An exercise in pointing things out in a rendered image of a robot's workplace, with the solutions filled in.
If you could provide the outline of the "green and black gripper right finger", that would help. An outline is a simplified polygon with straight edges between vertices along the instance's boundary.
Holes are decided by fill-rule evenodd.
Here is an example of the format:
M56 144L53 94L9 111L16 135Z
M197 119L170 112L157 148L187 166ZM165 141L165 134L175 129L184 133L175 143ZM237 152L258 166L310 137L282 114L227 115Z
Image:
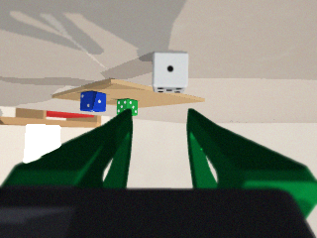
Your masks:
M284 189L306 218L316 206L317 179L307 166L215 124L193 108L188 108L186 133L193 188Z

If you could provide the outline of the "grey die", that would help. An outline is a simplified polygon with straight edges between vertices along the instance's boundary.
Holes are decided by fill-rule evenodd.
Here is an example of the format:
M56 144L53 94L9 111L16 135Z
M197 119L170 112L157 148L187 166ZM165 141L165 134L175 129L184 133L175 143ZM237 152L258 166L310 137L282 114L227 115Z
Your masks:
M188 86L188 53L154 52L154 92L183 93Z

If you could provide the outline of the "blue dice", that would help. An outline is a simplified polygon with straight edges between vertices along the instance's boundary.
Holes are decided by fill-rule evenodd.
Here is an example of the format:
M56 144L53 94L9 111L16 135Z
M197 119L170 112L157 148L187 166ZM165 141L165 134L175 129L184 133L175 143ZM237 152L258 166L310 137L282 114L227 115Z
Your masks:
M80 93L80 110L89 112L106 111L106 93L84 91Z

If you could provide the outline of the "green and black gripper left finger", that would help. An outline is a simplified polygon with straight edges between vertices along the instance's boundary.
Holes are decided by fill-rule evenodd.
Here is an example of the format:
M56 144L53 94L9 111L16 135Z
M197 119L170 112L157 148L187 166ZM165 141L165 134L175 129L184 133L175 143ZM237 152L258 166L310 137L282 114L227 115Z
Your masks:
M105 124L15 165L0 187L9 184L102 187L102 182L103 187L127 187L132 139L132 109L128 108Z

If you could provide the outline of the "green die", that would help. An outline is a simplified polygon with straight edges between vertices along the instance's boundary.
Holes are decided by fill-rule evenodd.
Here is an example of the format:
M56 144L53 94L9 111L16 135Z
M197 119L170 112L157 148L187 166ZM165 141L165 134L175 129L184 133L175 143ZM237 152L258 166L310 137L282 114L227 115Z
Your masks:
M132 116L137 116L138 115L138 100L129 99L129 98L117 100L117 115L128 108L132 109Z

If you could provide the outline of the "tan flat mat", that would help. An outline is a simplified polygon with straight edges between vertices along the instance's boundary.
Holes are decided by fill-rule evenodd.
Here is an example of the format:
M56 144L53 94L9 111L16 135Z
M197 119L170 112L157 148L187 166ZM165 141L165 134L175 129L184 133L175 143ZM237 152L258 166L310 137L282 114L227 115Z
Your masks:
M117 106L118 99L138 100L138 108L205 102L205 98L183 93L154 92L151 86L137 84L115 78L108 78L67 91L56 93L52 98L80 101L80 93L97 91L106 93L106 104Z

